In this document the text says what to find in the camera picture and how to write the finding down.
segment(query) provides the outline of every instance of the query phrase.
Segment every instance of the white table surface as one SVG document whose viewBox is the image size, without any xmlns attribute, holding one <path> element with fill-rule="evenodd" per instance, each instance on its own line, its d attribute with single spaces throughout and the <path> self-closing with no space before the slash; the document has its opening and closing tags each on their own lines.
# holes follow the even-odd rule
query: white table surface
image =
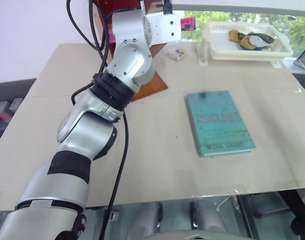
<svg viewBox="0 0 305 240">
<path fill-rule="evenodd" d="M 155 68 L 169 88 L 126 108 L 129 149 L 115 204 L 305 188 L 305 90 L 284 65 L 211 60 L 201 67 L 194 49 L 180 62 L 160 52 Z M 13 210 L 34 172 L 52 157 L 70 95 L 89 83 L 99 63 L 86 44 L 62 44 L 54 52 L 0 139 L 0 210 Z M 256 149 L 201 158 L 185 95 L 223 90 Z M 115 126 L 115 144 L 92 163 L 88 207 L 109 202 L 125 143 L 123 122 Z"/>
</svg>

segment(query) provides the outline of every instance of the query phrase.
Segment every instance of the silver robot arm segment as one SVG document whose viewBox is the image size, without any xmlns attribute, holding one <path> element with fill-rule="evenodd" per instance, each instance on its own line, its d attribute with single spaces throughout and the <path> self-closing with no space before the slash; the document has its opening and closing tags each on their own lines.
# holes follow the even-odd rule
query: silver robot arm segment
<svg viewBox="0 0 305 240">
<path fill-rule="evenodd" d="M 180 17 L 145 16 L 141 10 L 112 16 L 112 62 L 72 107 L 58 128 L 59 147 L 35 173 L 0 229 L 0 240 L 77 239 L 84 229 L 91 161 L 113 145 L 113 123 L 141 85 L 155 74 L 149 47 L 181 38 Z"/>
</svg>

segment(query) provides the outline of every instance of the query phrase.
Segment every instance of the window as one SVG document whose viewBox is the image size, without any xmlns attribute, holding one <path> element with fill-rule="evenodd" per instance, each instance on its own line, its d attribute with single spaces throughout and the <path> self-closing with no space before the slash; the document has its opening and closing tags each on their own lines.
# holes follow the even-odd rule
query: window
<svg viewBox="0 0 305 240">
<path fill-rule="evenodd" d="M 289 38 L 293 57 L 297 58 L 305 50 L 305 16 L 221 11 L 184 12 L 184 17 L 192 16 L 196 17 L 196 30 L 183 31 L 182 38 L 186 40 L 200 41 L 207 21 L 267 23 Z"/>
</svg>

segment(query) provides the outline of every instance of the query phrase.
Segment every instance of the book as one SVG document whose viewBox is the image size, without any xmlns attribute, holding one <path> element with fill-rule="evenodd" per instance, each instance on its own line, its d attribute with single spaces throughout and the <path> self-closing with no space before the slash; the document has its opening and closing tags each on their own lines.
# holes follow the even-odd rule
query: book
<svg viewBox="0 0 305 240">
<path fill-rule="evenodd" d="M 229 91 L 189 93 L 186 103 L 201 157 L 247 153 L 256 148 Z"/>
</svg>

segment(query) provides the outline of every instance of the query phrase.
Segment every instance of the white plastic basket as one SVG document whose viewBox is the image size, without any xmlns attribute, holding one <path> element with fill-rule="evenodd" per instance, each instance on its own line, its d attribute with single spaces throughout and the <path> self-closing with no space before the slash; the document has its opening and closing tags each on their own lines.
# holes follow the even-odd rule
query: white plastic basket
<svg viewBox="0 0 305 240">
<path fill-rule="evenodd" d="M 239 43 L 229 40 L 229 31 L 237 30 L 243 34 L 250 32 L 263 33 L 273 37 L 271 49 L 261 51 L 242 50 Z M 201 45 L 207 48 L 213 59 L 217 60 L 252 60 L 252 61 L 282 61 L 291 57 L 294 51 L 289 46 L 289 39 L 266 23 L 208 21 L 202 32 Z"/>
</svg>

